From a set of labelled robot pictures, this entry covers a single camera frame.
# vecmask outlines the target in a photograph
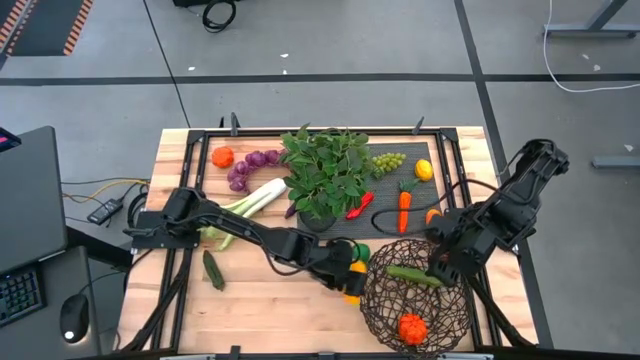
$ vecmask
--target power adapter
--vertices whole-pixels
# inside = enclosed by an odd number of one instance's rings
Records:
[[[122,207],[122,200],[109,199],[109,201],[104,203],[104,206],[100,205],[100,207],[89,214],[87,221],[96,225],[102,225],[118,211],[122,210]]]

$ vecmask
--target computer monitor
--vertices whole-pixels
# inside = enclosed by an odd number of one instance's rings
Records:
[[[0,152],[0,273],[67,247],[55,131],[18,135]]]

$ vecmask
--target wooden tabletop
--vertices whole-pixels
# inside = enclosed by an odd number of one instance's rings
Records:
[[[467,177],[497,185],[491,155],[482,127],[458,127],[459,144]],[[178,186],[186,148],[187,129],[166,129],[162,133],[151,178],[148,210],[161,210],[171,190]],[[419,136],[371,136],[370,143],[426,143],[432,154],[434,179],[438,193],[444,193],[441,167],[435,138]],[[254,150],[282,148],[277,137],[216,137],[211,139],[209,154],[219,146],[231,146],[237,158]],[[192,160],[189,186],[195,183],[198,147]],[[445,149],[452,182],[457,182],[451,145]],[[207,198],[222,205],[242,197],[229,190],[226,170],[207,162],[203,190]],[[286,169],[262,169],[249,182],[255,189],[263,183],[286,176]],[[470,184],[472,200],[482,201],[491,191]],[[456,204],[462,204],[456,193]],[[296,226],[296,218],[285,220],[283,214],[290,201],[286,194],[255,214],[252,219],[267,226]],[[358,240],[372,252],[396,239]],[[342,295],[330,291],[301,273],[291,277],[275,274],[268,266],[262,250],[246,241],[235,240],[228,250],[214,253],[227,283],[224,292],[215,290],[202,265],[205,249],[213,252],[214,244],[203,241],[194,252],[189,275],[187,302],[179,352],[228,353],[232,345],[240,345],[243,353],[389,352],[369,332],[358,307],[347,304]],[[142,327],[157,304],[166,250],[154,250],[137,264],[129,276],[119,323],[122,344],[127,344]],[[176,255],[175,270],[182,259]],[[497,249],[487,264],[492,295],[498,306],[520,333],[531,342],[537,337],[529,303],[516,257]],[[476,299],[483,341],[490,344],[484,307]],[[174,305],[165,317],[162,346],[168,346]],[[470,331],[455,350],[473,350]]]

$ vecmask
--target potted plant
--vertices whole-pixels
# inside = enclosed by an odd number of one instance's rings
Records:
[[[291,188],[289,199],[295,202],[300,219],[309,229],[321,232],[338,216],[360,206],[373,164],[366,134],[348,129],[309,134],[308,126],[295,136],[282,135],[286,152],[281,161],[291,170],[284,182]]]

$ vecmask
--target gray floor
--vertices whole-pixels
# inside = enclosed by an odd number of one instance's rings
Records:
[[[170,0],[148,0],[167,60],[177,76],[456,73],[470,74],[455,7],[449,0],[246,0],[223,33]],[[545,0],[466,0],[485,74],[544,74],[540,30]],[[586,20],[599,0],[556,0],[554,20]],[[615,18],[640,23],[640,2]],[[553,39],[560,73],[640,72],[640,40]],[[141,0],[96,0],[70,57],[10,58],[1,78],[167,76]],[[572,83],[587,88],[620,83]],[[327,82],[180,85],[193,126],[238,114],[242,126],[485,125],[472,82]],[[599,154],[640,147],[640,89],[568,94],[552,83],[490,83],[498,129],[510,157],[528,139],[550,137],[571,169],[543,194],[533,261],[557,348],[640,353],[640,273],[635,221],[637,172],[595,171]],[[17,133],[53,125],[62,178],[148,177],[162,128],[184,127],[172,85],[0,87],[2,126]],[[65,187],[88,194],[95,186]],[[104,198],[119,196],[113,189]],[[93,205],[65,204],[84,218]],[[124,214],[110,228],[75,224],[128,246]],[[94,264],[95,276],[109,271]],[[100,328],[116,325],[120,279],[96,284]],[[112,332],[105,332],[105,342]]]

